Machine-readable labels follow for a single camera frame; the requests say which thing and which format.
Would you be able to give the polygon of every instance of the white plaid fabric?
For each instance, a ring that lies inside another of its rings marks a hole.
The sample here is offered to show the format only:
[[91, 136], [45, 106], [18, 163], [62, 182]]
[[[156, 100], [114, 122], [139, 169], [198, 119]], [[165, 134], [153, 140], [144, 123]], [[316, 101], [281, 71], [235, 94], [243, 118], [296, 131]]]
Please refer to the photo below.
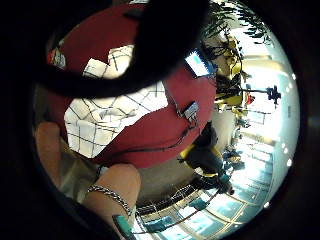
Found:
[[148, 3], [149, 0], [132, 0], [129, 2], [129, 4], [135, 4], [135, 3]]
[[[120, 76], [129, 65], [132, 49], [132, 45], [111, 49], [108, 64], [90, 59], [83, 75]], [[96, 157], [126, 126], [167, 105], [162, 82], [119, 97], [76, 98], [64, 115], [69, 147], [85, 157]]]

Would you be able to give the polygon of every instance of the cord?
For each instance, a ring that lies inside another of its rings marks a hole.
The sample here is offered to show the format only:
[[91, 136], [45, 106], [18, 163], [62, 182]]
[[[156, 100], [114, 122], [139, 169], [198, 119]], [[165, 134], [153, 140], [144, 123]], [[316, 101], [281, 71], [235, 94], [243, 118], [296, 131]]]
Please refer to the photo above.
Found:
[[[176, 100], [174, 99], [174, 97], [172, 96], [171, 92], [169, 91], [169, 89], [166, 87], [166, 84], [163, 82], [163, 86], [165, 88], [165, 91], [166, 93], [168, 94], [168, 96], [170, 97], [171, 99], [171, 103], [174, 105], [175, 109], [176, 109], [176, 113], [177, 115], [182, 118], [184, 117], [183, 113], [181, 113], [181, 110], [178, 106], [178, 103], [176, 102]], [[200, 130], [200, 127], [199, 127], [199, 122], [198, 122], [198, 118], [196, 116], [196, 114], [194, 114], [192, 117], [191, 117], [191, 120], [190, 121], [189, 119], [185, 118], [186, 120], [188, 120], [190, 123], [189, 123], [189, 126], [188, 128], [186, 128], [181, 136], [179, 137], [178, 141], [175, 142], [174, 144], [172, 145], [169, 145], [169, 146], [165, 146], [165, 147], [155, 147], [155, 148], [131, 148], [131, 149], [126, 149], [126, 150], [122, 150], [120, 152], [116, 152], [114, 154], [112, 154], [109, 158], [112, 159], [112, 158], [115, 158], [119, 155], [122, 155], [122, 154], [125, 154], [125, 153], [133, 153], [133, 152], [160, 152], [160, 151], [165, 151], [165, 150], [168, 150], [168, 149], [171, 149], [171, 148], [175, 148], [177, 146], [179, 146], [183, 140], [186, 138], [186, 136], [189, 134], [189, 132], [191, 130], [193, 130], [194, 128], [198, 128], [199, 129], [199, 133], [201, 133], [201, 130]], [[104, 164], [101, 164], [97, 170], [97, 175], [96, 175], [96, 178], [99, 178], [100, 176], [100, 173], [101, 173], [101, 170], [102, 170], [102, 167], [104, 166]]]

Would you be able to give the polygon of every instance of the chain bracelet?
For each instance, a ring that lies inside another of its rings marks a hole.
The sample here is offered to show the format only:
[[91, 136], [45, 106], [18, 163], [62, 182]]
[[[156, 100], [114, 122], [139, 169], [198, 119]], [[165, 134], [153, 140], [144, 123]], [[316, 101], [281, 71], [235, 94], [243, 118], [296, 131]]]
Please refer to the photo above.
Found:
[[127, 212], [127, 215], [130, 217], [131, 214], [132, 214], [132, 210], [130, 209], [128, 203], [126, 203], [117, 193], [115, 193], [114, 191], [108, 189], [108, 188], [105, 188], [105, 187], [102, 187], [102, 186], [99, 186], [99, 185], [92, 185], [88, 188], [88, 193], [89, 192], [93, 192], [93, 191], [96, 191], [96, 192], [102, 192], [104, 195], [107, 195], [111, 198], [113, 198], [117, 203], [119, 203], [123, 209]]

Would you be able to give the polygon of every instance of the skin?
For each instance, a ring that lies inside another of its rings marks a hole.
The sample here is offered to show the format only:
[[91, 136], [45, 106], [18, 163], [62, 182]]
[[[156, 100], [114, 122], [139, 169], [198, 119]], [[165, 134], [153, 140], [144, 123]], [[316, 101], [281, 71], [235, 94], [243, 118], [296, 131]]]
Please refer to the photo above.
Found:
[[[40, 123], [35, 132], [35, 138], [40, 161], [52, 182], [59, 189], [61, 184], [60, 129], [53, 122]], [[133, 165], [115, 164], [102, 174], [95, 184], [119, 194], [132, 209], [139, 195], [141, 178]], [[121, 237], [112, 219], [112, 215], [115, 214], [123, 215], [128, 219], [126, 211], [120, 204], [101, 192], [90, 192], [85, 197], [83, 205], [100, 216]]]

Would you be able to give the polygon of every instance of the small device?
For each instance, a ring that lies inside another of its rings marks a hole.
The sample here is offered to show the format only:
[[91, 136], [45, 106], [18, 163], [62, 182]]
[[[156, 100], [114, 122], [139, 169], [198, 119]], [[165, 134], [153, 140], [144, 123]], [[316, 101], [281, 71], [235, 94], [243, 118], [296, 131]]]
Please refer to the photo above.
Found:
[[134, 19], [134, 20], [140, 20], [143, 10], [139, 8], [131, 8], [128, 11], [126, 11], [123, 16]]
[[211, 63], [200, 48], [191, 51], [185, 58], [185, 62], [194, 78], [215, 75], [218, 70], [218, 66]]
[[197, 116], [197, 111], [199, 110], [199, 105], [196, 101], [193, 101], [184, 111], [183, 115], [190, 122], [194, 121]]

